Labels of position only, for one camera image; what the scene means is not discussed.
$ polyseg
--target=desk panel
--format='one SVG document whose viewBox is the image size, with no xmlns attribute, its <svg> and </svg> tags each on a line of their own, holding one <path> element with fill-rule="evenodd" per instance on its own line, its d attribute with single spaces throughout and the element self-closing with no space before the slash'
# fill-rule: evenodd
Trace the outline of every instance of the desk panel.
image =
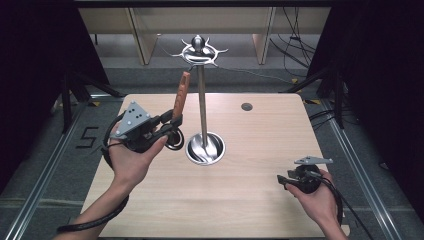
<svg viewBox="0 0 424 240">
<path fill-rule="evenodd" d="M 151 115 L 173 107 L 173 94 L 129 95 Z M 253 105 L 251 111 L 241 108 Z M 294 160 L 322 157 L 296 94 L 206 94 L 208 131 L 226 144 L 214 165 L 192 163 L 185 151 L 164 149 L 146 179 L 103 237 L 285 238 L 323 236 L 298 201 L 277 182 Z M 201 131 L 198 94 L 188 94 L 181 130 Z M 84 203 L 86 209 L 109 186 L 113 172 L 101 161 Z"/>
</svg>

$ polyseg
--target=gray floor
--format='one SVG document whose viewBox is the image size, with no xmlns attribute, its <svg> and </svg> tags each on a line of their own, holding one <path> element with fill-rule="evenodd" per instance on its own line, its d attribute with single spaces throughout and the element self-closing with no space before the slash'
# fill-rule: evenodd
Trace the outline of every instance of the gray floor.
<svg viewBox="0 0 424 240">
<path fill-rule="evenodd" d="M 96 48 L 114 89 L 124 93 L 174 93 L 181 71 L 187 70 L 188 66 L 182 59 L 170 57 L 166 52 L 180 53 L 184 47 L 181 39 L 189 42 L 191 37 L 193 36 L 161 35 L 153 58 L 147 66 L 139 64 L 132 36 L 100 35 Z M 211 45 L 217 49 L 229 49 L 216 61 L 220 69 L 206 68 L 207 92 L 284 92 L 292 86 L 292 79 L 303 79 L 284 70 L 283 55 L 272 45 L 266 64 L 258 65 L 249 35 L 205 37 L 210 37 Z M 285 48 L 278 36 L 272 38 Z M 318 39 L 319 36 L 303 37 L 312 46 L 316 45 Z M 305 61 L 298 49 L 290 47 L 288 51 Z M 290 59 L 285 60 L 285 67 L 290 72 L 306 74 L 306 68 Z M 319 81 L 311 84 L 299 92 L 299 95 L 305 100 L 317 99 L 315 90 L 318 85 Z M 91 93 L 103 94 L 97 89 L 91 89 Z M 323 104 L 305 104 L 305 109 L 312 115 L 331 107 L 331 100 L 323 99 Z M 99 102 L 98 106 L 77 104 L 73 107 L 76 121 L 66 135 L 61 133 L 63 117 L 60 106 L 45 123 L 28 159 L 22 162 L 0 196 L 0 237 L 6 237 L 16 219 L 24 219 L 21 239 L 50 239 L 58 226 L 78 215 L 100 160 L 97 149 L 99 140 L 122 103 L 121 99 L 108 97 L 100 97 L 95 101 Z M 336 186 L 374 239 L 422 239 L 423 224 L 390 171 L 378 165 L 381 160 L 379 154 L 360 122 L 348 110 L 343 115 L 344 130 L 340 130 L 333 121 L 325 121 L 326 116 L 311 122 L 316 129 L 315 134 L 324 157 L 334 160 L 334 164 L 328 165 L 328 168 L 334 176 Z M 83 135 L 93 137 L 94 142 L 83 139 Z M 340 136 L 347 137 L 347 145 L 352 149 L 343 146 L 346 139 L 343 140 Z M 65 147 L 57 149 L 58 142 L 64 143 Z M 47 173 L 45 166 L 49 166 L 52 171 Z M 40 183 L 40 176 L 46 176 L 44 183 Z M 33 202 L 34 211 L 26 212 L 27 218 L 22 217 L 19 215 L 22 213 L 21 209 L 25 209 L 25 204 L 37 191 L 40 196 Z M 351 228 L 350 239 L 367 239 L 364 230 L 346 206 L 345 214 L 344 221 Z M 384 221 L 387 220 L 392 221 L 389 226 L 385 226 L 387 222 Z"/>
</svg>

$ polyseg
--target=table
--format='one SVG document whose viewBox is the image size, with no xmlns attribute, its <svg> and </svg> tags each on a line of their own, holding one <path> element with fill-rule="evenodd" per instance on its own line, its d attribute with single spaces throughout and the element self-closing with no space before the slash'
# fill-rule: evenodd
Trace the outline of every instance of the table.
<svg viewBox="0 0 424 240">
<path fill-rule="evenodd" d="M 173 107 L 173 94 L 128 95 L 151 115 Z M 253 106 L 251 111 L 241 108 Z M 164 149 L 127 207 L 102 237 L 288 238 L 323 236 L 298 201 L 277 182 L 294 160 L 322 157 L 297 94 L 206 94 L 208 131 L 224 139 L 224 157 L 211 166 L 192 163 L 185 151 Z M 201 131 L 198 94 L 188 94 L 181 130 Z M 101 161 L 85 210 L 109 186 L 113 172 Z M 343 226 L 346 233 L 349 227 Z"/>
</svg>

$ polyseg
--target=hand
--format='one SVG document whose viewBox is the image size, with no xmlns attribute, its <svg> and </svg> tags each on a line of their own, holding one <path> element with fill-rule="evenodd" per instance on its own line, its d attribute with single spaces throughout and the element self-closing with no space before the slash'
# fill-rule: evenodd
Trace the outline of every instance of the hand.
<svg viewBox="0 0 424 240">
<path fill-rule="evenodd" d="M 109 147 L 109 155 L 115 173 L 113 182 L 132 190 L 146 177 L 150 163 L 163 149 L 167 140 L 167 136 L 161 137 L 144 153 L 131 151 L 122 144 Z M 118 140 L 111 139 L 109 145 L 117 143 L 119 143 Z"/>
<path fill-rule="evenodd" d="M 320 173 L 333 182 L 328 172 L 320 169 Z M 299 200 L 306 214 L 319 225 L 328 239 L 346 239 L 337 221 L 336 201 L 327 186 L 321 184 L 315 192 L 310 194 L 303 193 L 291 184 L 286 184 L 286 188 Z"/>
</svg>

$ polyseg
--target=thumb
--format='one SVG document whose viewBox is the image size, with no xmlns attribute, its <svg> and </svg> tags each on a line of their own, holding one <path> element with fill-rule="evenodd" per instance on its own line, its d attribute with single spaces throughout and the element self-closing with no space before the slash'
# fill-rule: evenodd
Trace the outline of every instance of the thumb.
<svg viewBox="0 0 424 240">
<path fill-rule="evenodd" d="M 144 154 L 151 159 L 155 158 L 162 151 L 166 141 L 168 141 L 168 136 L 166 135 L 159 138 Z"/>
<path fill-rule="evenodd" d="M 299 195 L 303 194 L 303 192 L 300 191 L 299 188 L 297 188 L 296 186 L 294 186 L 294 185 L 292 185 L 290 183 L 286 183 L 286 188 L 287 188 L 287 191 L 289 191 L 291 194 L 293 194 L 293 196 L 295 196 L 296 198 Z"/>
</svg>

